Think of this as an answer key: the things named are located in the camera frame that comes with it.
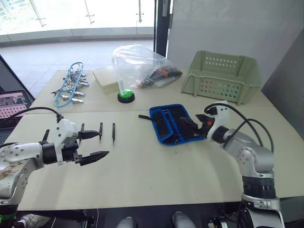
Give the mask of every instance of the black strap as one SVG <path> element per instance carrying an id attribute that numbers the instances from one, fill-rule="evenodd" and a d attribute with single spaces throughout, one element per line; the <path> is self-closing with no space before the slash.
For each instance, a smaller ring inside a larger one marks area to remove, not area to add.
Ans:
<path id="1" fill-rule="evenodd" d="M 150 117 L 146 116 L 146 115 L 138 115 L 138 118 L 142 118 L 145 120 L 152 120 Z"/>

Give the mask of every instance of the tiled floor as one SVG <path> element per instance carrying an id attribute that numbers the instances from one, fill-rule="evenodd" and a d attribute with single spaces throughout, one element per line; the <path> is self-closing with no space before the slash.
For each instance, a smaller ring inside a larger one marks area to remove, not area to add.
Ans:
<path id="1" fill-rule="evenodd" d="M 133 44 L 153 50 L 152 39 L 119 39 L 0 47 L 0 54 L 37 97 L 57 70 L 68 70 L 74 62 L 83 62 L 84 69 L 109 65 L 115 48 Z"/>

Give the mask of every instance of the white wall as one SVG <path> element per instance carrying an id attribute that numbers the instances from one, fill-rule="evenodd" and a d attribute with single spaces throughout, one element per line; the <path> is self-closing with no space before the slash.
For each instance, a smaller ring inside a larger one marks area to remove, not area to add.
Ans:
<path id="1" fill-rule="evenodd" d="M 303 0 L 175 0 L 168 58 L 189 67 L 197 50 L 257 59 L 265 81 L 304 26 Z"/>

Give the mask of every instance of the white table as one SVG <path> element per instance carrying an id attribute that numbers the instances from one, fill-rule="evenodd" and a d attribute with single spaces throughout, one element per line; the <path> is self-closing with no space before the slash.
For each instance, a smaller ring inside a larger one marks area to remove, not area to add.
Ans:
<path id="1" fill-rule="evenodd" d="M 187 68 L 182 68 L 183 75 L 166 85 L 163 88 L 143 88 L 134 89 L 135 100 L 129 104 L 122 104 L 117 100 L 118 93 L 106 95 L 103 93 L 101 86 L 93 75 L 93 71 L 84 71 L 87 73 L 87 79 L 90 87 L 84 87 L 81 92 L 85 93 L 83 104 L 69 104 L 65 107 L 58 108 L 61 113 L 73 112 L 101 112 L 101 111 L 141 111 L 149 110 L 149 108 L 158 105 L 169 104 L 183 104 L 186 109 L 201 108 L 218 101 L 218 99 L 207 98 L 202 96 L 193 97 L 191 94 L 181 93 L 182 84 L 187 75 Z M 49 83 L 39 94 L 38 98 L 31 107 L 44 106 L 54 107 L 54 95 L 51 92 L 61 87 L 67 71 L 60 70 L 55 73 Z M 238 107 L 236 103 L 229 102 L 229 104 Z M 271 102 L 258 91 L 248 104 L 242 106 L 272 106 Z M 49 113 L 47 110 L 36 110 L 32 113 Z"/>
<path id="2" fill-rule="evenodd" d="M 184 104 L 191 118 L 204 105 Z M 300 136 L 273 106 L 241 106 L 247 118 L 260 120 L 269 129 L 275 144 L 275 188 L 278 197 L 304 195 L 304 144 Z M 98 130 L 103 137 L 83 140 L 79 153 L 109 150 L 102 160 L 80 167 L 72 162 L 58 167 L 46 165 L 34 171 L 19 206 L 20 210 L 62 210 L 113 208 L 147 205 L 192 204 L 238 201 L 242 180 L 232 157 L 207 140 L 177 146 L 161 145 L 152 123 L 139 119 L 148 111 L 103 111 L 65 113 L 80 128 Z M 46 129 L 56 126 L 54 114 L 28 114 L 22 118 L 7 142 L 38 142 Z M 116 140 L 112 146 L 112 123 Z M 231 113 L 227 127 L 237 127 L 241 119 Z M 24 134 L 24 129 L 32 129 Z M 254 135 L 245 127 L 242 132 Z M 267 136 L 261 132 L 265 146 Z"/>

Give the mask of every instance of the laptop screen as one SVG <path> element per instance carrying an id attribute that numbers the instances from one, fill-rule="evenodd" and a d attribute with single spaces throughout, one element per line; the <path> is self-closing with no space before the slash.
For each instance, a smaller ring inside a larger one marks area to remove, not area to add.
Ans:
<path id="1" fill-rule="evenodd" d="M 2 92 L 0 94 L 0 121 L 11 115 L 27 109 L 30 106 L 29 99 L 23 91 Z M 4 128 L 15 127 L 24 114 L 18 115 L 8 121 Z"/>

